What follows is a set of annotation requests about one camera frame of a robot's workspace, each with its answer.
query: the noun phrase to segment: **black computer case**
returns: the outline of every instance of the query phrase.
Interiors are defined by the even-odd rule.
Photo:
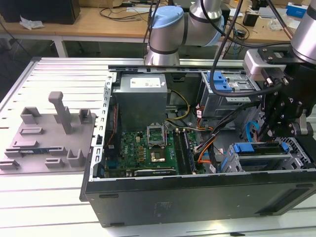
[[[6,22],[31,21],[73,24],[80,14],[79,0],[0,0]]]

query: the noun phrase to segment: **aluminum profile table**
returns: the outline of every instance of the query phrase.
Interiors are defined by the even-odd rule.
[[[22,121],[19,115],[25,106],[37,106],[40,113],[55,113],[47,95],[60,90],[71,113],[82,107],[98,113],[107,65],[141,63],[139,59],[92,58],[43,58],[31,62],[0,104],[0,152],[3,154],[17,131]],[[181,63],[201,64],[199,60]],[[212,61],[203,64],[211,66]],[[229,64],[241,65],[241,62]],[[315,195],[282,216],[105,229],[90,204],[79,200],[82,178],[83,173],[0,176],[0,236],[226,237],[232,232],[247,237],[316,235]]]

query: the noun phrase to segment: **screw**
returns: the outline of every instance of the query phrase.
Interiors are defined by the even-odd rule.
[[[283,82],[285,85],[288,85],[288,80],[286,78],[283,78]]]
[[[268,83],[269,85],[273,85],[273,81],[271,80],[271,78],[267,78],[267,83]]]

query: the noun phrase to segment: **yellow wire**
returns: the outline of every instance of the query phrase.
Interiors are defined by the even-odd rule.
[[[187,109],[187,111],[186,111],[186,113],[184,115],[182,115],[180,117],[175,117],[175,118],[166,118],[166,120],[168,121],[168,120],[183,119],[189,114],[189,112],[190,112],[190,105],[189,105],[188,101],[186,100],[186,98],[184,98],[183,95],[181,95],[178,91],[176,91],[176,90],[171,90],[171,91],[173,91],[174,93],[178,94],[186,102],[188,109]]]

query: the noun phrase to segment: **white label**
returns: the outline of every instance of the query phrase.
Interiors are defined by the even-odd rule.
[[[229,85],[230,87],[238,87],[238,84],[235,83],[235,82],[230,82],[230,83],[228,83],[228,85]]]
[[[201,111],[201,110],[198,110],[198,111],[197,111],[197,117],[198,117],[199,119],[202,118],[202,111]]]
[[[33,151],[20,151],[20,153],[34,153]]]
[[[130,80],[130,88],[159,88],[159,78],[132,78]]]
[[[215,168],[212,164],[210,164],[210,165],[209,165],[209,171],[210,171],[212,174],[215,174],[215,173],[216,173],[216,168]]]

